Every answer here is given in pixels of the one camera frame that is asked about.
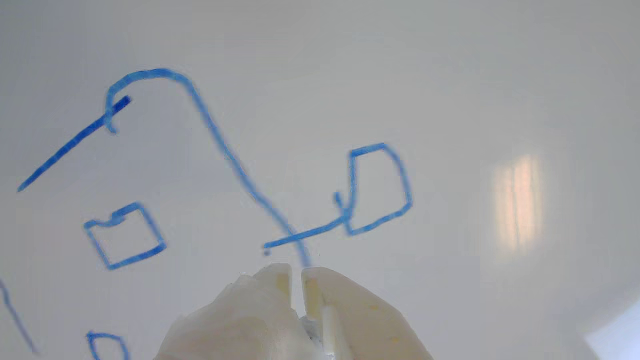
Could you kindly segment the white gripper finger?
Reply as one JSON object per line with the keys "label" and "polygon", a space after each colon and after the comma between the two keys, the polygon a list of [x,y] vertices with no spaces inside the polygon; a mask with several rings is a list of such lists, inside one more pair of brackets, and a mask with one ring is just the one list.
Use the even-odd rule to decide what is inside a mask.
{"label": "white gripper finger", "polygon": [[306,268],[302,291],[302,325],[328,360],[432,359],[399,310],[347,276]]}
{"label": "white gripper finger", "polygon": [[324,360],[291,305],[292,268],[270,264],[241,275],[215,300],[179,317],[158,360]]}

